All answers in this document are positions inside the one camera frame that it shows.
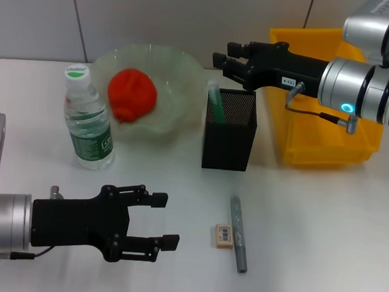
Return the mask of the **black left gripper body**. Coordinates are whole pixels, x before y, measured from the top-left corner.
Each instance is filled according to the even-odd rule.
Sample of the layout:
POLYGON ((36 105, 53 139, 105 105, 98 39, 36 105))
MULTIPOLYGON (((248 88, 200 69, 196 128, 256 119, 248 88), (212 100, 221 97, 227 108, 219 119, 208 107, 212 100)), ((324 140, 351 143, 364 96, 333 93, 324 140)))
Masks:
POLYGON ((131 187, 104 185, 90 199, 35 199, 30 244, 34 247, 90 245, 109 263, 121 260, 129 226, 131 187))

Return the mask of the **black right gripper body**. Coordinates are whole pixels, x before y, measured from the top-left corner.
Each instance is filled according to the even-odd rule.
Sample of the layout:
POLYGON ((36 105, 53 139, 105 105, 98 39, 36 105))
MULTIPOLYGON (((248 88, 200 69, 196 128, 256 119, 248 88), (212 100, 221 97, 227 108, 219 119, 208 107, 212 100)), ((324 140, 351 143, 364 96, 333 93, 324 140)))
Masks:
POLYGON ((302 92, 317 97, 320 80, 327 61, 291 53, 286 42, 252 42, 244 46, 247 63, 244 67, 243 89, 254 91, 261 87, 289 90, 297 83, 305 84, 302 92))

